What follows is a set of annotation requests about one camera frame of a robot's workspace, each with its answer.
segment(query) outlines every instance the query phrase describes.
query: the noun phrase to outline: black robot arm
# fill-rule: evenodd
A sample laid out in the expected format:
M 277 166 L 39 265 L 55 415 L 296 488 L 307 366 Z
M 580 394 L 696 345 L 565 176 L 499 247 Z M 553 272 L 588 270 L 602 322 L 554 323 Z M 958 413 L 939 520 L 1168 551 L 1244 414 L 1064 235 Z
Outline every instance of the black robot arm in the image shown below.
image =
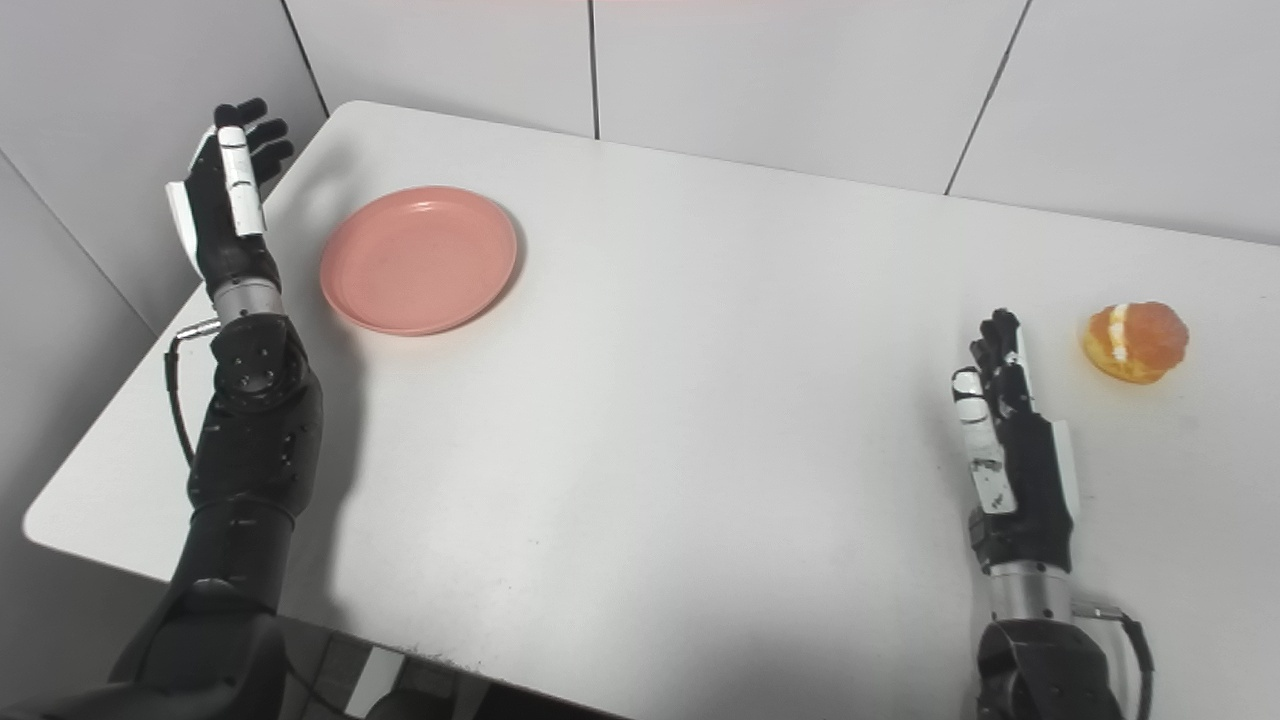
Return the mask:
M 251 100 L 221 105 L 169 199 L 221 320 L 214 396 L 187 480 L 195 509 L 169 589 L 110 684 L 0 711 L 13 720 L 274 720 L 287 660 L 275 611 L 315 479 L 320 383 L 280 302 L 257 184 L 293 149 Z
M 1107 657 L 1073 624 L 1070 539 L 1078 489 L 1065 424 L 1036 411 L 1018 318 L 996 310 L 952 377 L 979 506 L 970 543 L 991 582 L 992 623 L 978 644 L 980 720 L 1121 720 Z M 1101 615 L 1106 609 L 1093 607 Z M 1151 653 L 1126 615 L 1149 712 Z

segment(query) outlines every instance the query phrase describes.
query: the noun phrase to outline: pastry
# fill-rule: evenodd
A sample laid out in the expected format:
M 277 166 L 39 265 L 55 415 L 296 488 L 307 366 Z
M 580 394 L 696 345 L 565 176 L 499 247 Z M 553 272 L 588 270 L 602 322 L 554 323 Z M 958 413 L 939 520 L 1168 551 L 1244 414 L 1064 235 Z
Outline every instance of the pastry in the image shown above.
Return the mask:
M 1151 384 L 1187 355 L 1187 325 L 1164 302 L 1111 305 L 1089 318 L 1084 354 L 1103 373 Z

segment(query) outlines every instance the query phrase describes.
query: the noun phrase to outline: table surface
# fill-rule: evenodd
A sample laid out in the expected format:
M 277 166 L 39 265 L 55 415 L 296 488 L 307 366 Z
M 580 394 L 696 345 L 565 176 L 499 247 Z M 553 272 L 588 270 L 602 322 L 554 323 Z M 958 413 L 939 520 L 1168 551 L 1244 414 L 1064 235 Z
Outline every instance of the table surface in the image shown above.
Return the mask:
M 506 208 L 509 291 L 434 337 L 337 319 L 325 238 L 420 184 Z M 1074 587 L 1144 620 L 1156 716 L 1277 710 L 1280 249 L 365 102 L 266 217 L 325 387 L 289 615 L 645 720 L 970 717 L 988 600 L 948 379 L 1009 306 L 1074 430 Z M 1148 299 L 1192 343 L 1126 386 L 1078 337 Z M 209 315 L 197 292 L 170 332 Z M 164 345 L 32 506 L 33 541 L 169 577 L 189 506 Z M 212 361 L 182 360 L 195 427 Z M 1132 703 L 1132 662 L 1114 674 Z

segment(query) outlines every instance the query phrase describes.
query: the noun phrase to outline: white wall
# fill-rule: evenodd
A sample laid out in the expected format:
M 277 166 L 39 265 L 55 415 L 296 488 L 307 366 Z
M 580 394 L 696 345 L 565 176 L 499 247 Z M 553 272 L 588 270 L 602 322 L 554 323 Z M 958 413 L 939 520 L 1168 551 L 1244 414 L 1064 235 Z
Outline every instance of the white wall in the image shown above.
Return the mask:
M 584 0 L 289 0 L 330 109 L 374 100 L 590 137 Z
M 1021 9 L 600 1 L 600 137 L 942 192 Z
M 161 187 L 219 102 L 324 122 L 275 0 L 41 0 L 0 20 L 0 149 L 152 331 L 196 287 Z
M 1280 5 L 1036 0 L 954 195 L 1280 243 Z
M 0 256 L 4 706 L 101 682 L 159 585 L 36 547 L 20 529 L 27 506 L 133 369 L 151 332 L 4 155 Z M 156 368 L 157 392 L 160 382 Z

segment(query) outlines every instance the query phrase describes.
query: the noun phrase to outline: pink plate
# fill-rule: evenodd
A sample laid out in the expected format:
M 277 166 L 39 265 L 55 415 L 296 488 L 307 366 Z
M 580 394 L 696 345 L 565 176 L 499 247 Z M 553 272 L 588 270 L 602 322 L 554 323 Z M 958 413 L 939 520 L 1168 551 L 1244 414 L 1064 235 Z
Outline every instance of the pink plate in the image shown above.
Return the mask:
M 516 266 L 516 231 L 486 197 L 413 187 L 356 210 L 329 237 L 320 287 L 371 331 L 429 334 L 484 310 Z

